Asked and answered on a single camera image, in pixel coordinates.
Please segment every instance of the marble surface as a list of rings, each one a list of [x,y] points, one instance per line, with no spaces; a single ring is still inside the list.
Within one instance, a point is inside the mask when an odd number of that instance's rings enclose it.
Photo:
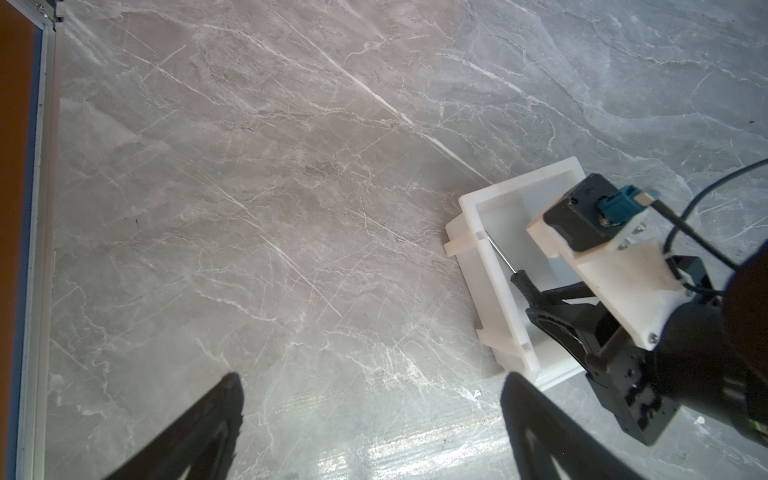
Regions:
[[[458,197],[575,155],[679,211],[768,156],[758,0],[65,7],[50,479],[107,474],[230,370],[233,479],[516,478],[442,249]],[[740,260],[766,174],[692,219]],[[695,412],[648,449],[582,376],[548,395],[646,478],[768,475]]]

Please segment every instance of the brown panel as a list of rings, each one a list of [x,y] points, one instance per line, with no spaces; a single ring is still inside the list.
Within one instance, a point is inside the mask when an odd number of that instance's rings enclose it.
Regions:
[[[0,476],[5,475],[35,27],[0,0]]]

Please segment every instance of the black cable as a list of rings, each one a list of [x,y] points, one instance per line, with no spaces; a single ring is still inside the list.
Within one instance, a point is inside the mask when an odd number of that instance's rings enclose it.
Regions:
[[[725,177],[720,178],[718,181],[713,182],[712,184],[710,184],[709,187],[704,188],[701,192],[699,192],[699,194],[697,196],[694,197],[693,200],[690,201],[690,203],[687,205],[687,207],[685,207],[685,210],[683,210],[683,214],[680,215],[680,219],[682,221],[687,220],[688,217],[690,216],[691,212],[693,212],[694,208],[696,208],[696,205],[698,205],[699,202],[701,202],[701,200],[704,197],[706,197],[712,190],[718,188],[720,185],[723,185],[723,184],[725,184],[727,182],[730,182],[734,178],[737,178],[737,177],[740,177],[740,176],[742,176],[744,174],[747,174],[747,173],[751,172],[752,170],[755,170],[756,168],[764,167],[765,165],[768,165],[768,158],[766,158],[765,160],[761,160],[761,161],[755,162],[755,163],[753,163],[751,165],[747,165],[746,167],[741,167],[739,170],[736,170],[735,172],[731,172],[730,174],[726,175]],[[667,253],[669,253],[670,250],[672,250],[672,242],[674,241],[675,235],[677,235],[677,232],[679,230],[680,229],[677,228],[677,225],[675,225],[672,228],[672,231],[670,232],[670,234],[667,236],[667,240],[664,242],[664,254],[665,255]]]
[[[715,258],[717,258],[719,261],[725,263],[727,266],[729,266],[733,270],[739,268],[739,266],[736,265],[736,263],[733,260],[726,257],[725,254],[723,254],[717,248],[715,248],[714,245],[707,242],[704,238],[701,237],[701,235],[696,233],[696,231],[693,228],[691,228],[690,225],[685,223],[685,220],[678,217],[672,211],[672,209],[669,208],[663,201],[654,200],[651,206],[654,208],[654,210],[656,210],[659,214],[661,214],[662,217],[669,220],[675,226],[675,228],[677,228],[678,230],[681,230],[690,238],[694,239],[696,243],[701,245],[707,252],[712,253],[712,255],[714,255]]]

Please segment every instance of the white plastic bin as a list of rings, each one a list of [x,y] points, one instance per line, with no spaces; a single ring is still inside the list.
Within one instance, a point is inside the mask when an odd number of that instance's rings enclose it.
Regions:
[[[546,389],[582,371],[568,352],[534,326],[528,303],[509,282],[511,271],[485,236],[495,240],[515,269],[540,290],[581,281],[562,258],[547,258],[525,228],[584,179],[576,157],[491,185],[458,199],[462,214],[445,226],[449,257],[456,255],[478,310],[478,338],[507,371]]]

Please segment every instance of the blue strip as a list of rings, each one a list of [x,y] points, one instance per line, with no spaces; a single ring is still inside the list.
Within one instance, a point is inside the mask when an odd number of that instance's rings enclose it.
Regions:
[[[43,31],[35,28],[35,50],[32,60],[32,90],[29,98],[29,126],[27,128],[27,164],[24,173],[24,211],[22,213],[22,246],[18,265],[18,295],[16,300],[16,328],[13,338],[13,367],[11,376],[11,408],[8,419],[8,458],[5,477],[16,478],[16,449],[18,447],[18,414],[22,400],[22,364],[24,361],[24,329],[27,316],[27,273],[29,271],[29,235],[32,219],[32,178],[35,175],[35,147],[38,133],[38,96],[40,93],[40,61]]]

